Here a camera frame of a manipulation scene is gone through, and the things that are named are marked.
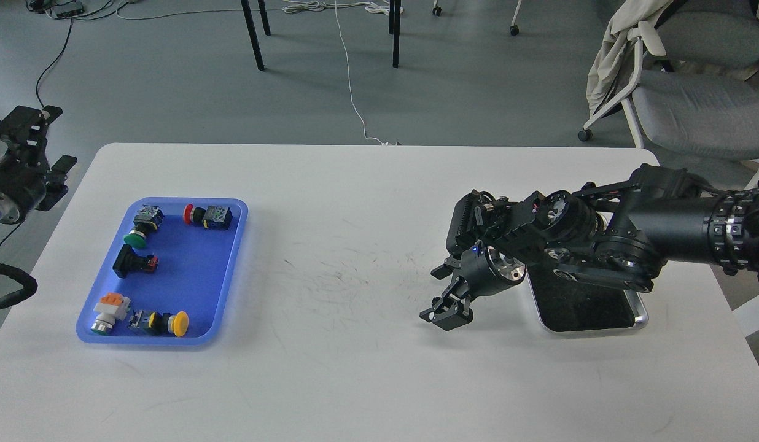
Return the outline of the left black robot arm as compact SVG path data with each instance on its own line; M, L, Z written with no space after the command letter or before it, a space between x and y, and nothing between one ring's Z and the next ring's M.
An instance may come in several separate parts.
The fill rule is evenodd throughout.
M77 163L73 155L56 161L47 156L48 133L63 110L46 104L17 106L0 118L0 228L9 230L0 248L33 213L62 212L68 201L68 179ZM0 312L6 312L37 293L37 280L15 264L0 262Z

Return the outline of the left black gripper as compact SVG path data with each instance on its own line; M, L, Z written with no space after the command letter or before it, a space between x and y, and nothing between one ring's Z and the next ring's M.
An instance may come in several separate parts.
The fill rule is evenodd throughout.
M17 106L0 120L0 223L17 225L32 210L48 212L67 194L68 172L77 158L63 155L49 170L45 154L49 126L62 108Z

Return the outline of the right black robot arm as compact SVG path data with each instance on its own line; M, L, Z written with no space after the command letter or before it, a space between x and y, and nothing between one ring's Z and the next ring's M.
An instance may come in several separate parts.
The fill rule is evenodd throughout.
M457 202L448 257L433 269L450 278L419 316L442 330L474 319L470 305L520 283L531 286L554 333L632 330L647 323L640 298L669 261L757 274L759 182L724 191L685 169L644 163L624 182L525 200L473 190Z

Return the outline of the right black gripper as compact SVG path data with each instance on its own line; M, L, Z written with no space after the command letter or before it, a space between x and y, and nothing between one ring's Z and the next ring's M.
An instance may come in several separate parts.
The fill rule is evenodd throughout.
M461 258L445 258L431 270L431 276L436 280L450 277L452 281L419 318L446 331L467 325L474 319L472 298L492 296L519 285L526 272L523 263L492 246L473 246Z

